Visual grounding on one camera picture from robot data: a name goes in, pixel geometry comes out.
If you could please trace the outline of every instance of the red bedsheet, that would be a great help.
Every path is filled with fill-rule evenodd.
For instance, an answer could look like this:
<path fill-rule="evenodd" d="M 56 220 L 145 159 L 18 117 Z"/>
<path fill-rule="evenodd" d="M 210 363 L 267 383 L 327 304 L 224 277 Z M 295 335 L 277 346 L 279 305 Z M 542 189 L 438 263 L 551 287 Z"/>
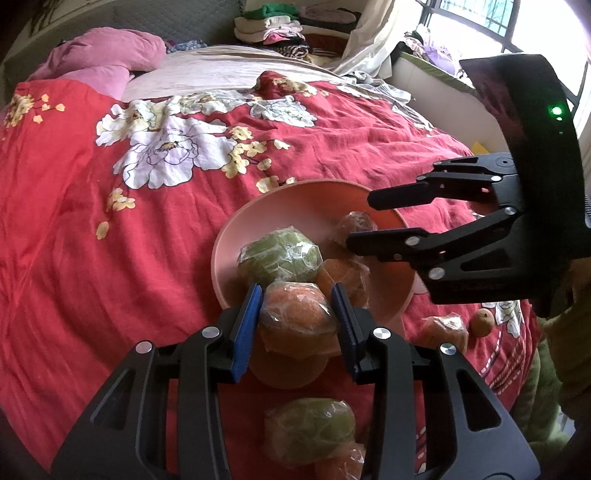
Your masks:
<path fill-rule="evenodd" d="M 0 405 L 44 467 L 135 342 L 180 342 L 216 320 L 210 254 L 246 202 L 304 179 L 408 183 L 433 161 L 470 154 L 400 105 L 362 92 L 273 72 L 250 92 L 130 105 L 74 80 L 18 86 L 0 128 Z M 463 202 L 441 199 L 401 213 L 433 232 L 471 220 Z M 472 342 L 467 357 L 510 407 L 539 332 L 526 302 L 521 312 L 519 303 L 504 307 L 497 314 L 509 321 Z M 408 339 L 422 317 L 454 311 L 467 320 L 477 308 L 415 296 L 404 315 Z M 312 478 L 260 449 L 264 410 L 305 395 L 346 400 L 363 432 L 372 390 L 354 386 L 339 358 L 300 391 L 274 391 L 250 372 L 220 389 L 236 480 Z"/>

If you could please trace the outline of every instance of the green fruit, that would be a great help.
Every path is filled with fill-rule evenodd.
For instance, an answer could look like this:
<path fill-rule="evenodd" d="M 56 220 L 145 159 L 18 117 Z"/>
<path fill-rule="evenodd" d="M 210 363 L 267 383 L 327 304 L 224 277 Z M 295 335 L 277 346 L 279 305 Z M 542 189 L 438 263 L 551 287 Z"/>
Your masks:
<path fill-rule="evenodd" d="M 268 412 L 265 419 L 265 450 L 287 467 L 327 458 L 354 435 L 353 411 L 330 398 L 301 398 Z"/>
<path fill-rule="evenodd" d="M 275 280 L 313 282 L 321 265 L 318 246 L 291 226 L 242 247 L 238 275 L 266 288 Z"/>

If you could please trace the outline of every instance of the pink pillow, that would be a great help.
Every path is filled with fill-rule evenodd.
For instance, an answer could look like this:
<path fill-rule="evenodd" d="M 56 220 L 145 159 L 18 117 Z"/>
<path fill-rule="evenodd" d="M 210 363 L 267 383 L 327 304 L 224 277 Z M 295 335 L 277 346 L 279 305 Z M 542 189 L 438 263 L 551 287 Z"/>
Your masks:
<path fill-rule="evenodd" d="M 103 95 L 121 100 L 125 87 L 133 77 L 125 67 L 107 65 L 76 70 L 75 72 L 66 73 L 60 78 L 78 80 Z"/>
<path fill-rule="evenodd" d="M 92 28 L 54 48 L 29 80 L 56 79 L 75 70 L 105 65 L 151 72 L 166 55 L 162 38 L 135 30 Z"/>

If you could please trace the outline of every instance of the plastic wrap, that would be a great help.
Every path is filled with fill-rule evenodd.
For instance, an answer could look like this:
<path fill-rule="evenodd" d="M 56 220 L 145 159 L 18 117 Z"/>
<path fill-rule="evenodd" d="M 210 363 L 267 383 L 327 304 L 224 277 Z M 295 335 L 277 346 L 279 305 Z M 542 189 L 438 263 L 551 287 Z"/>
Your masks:
<path fill-rule="evenodd" d="M 314 464 L 316 480 L 360 480 L 365 461 L 365 447 L 360 443 L 350 443 L 340 449 L 333 458 L 320 460 Z"/>
<path fill-rule="evenodd" d="M 275 280 L 314 281 L 321 264 L 318 246 L 291 226 L 242 247 L 238 275 L 249 284 L 266 288 Z"/>
<path fill-rule="evenodd" d="M 267 287 L 259 332 L 268 351 L 301 360 L 333 346 L 338 324 L 313 283 L 276 281 Z"/>
<path fill-rule="evenodd" d="M 451 313 L 445 317 L 427 317 L 418 335 L 416 345 L 436 349 L 442 343 L 451 343 L 466 353 L 468 346 L 468 330 L 457 313 Z"/>
<path fill-rule="evenodd" d="M 301 398 L 265 415 L 265 453 L 286 467 L 309 465 L 353 442 L 355 416 L 344 401 Z"/>
<path fill-rule="evenodd" d="M 332 302 L 332 287 L 342 283 L 351 305 L 367 308 L 369 303 L 369 268 L 355 260 L 329 259 L 322 263 L 316 276 L 316 284 L 328 299 Z"/>
<path fill-rule="evenodd" d="M 355 232 L 373 232 L 378 226 L 366 212 L 349 212 L 335 228 L 332 240 L 342 247 L 346 247 L 347 237 Z"/>

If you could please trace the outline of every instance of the green blanket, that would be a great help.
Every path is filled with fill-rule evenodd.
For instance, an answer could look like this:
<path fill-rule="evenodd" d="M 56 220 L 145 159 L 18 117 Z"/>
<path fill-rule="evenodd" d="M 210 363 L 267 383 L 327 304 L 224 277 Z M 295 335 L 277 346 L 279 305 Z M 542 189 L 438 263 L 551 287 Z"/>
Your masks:
<path fill-rule="evenodd" d="M 242 16 L 250 20 L 262 20 L 268 17 L 288 15 L 292 20 L 297 20 L 298 9 L 295 5 L 265 4 L 256 10 L 244 12 Z"/>

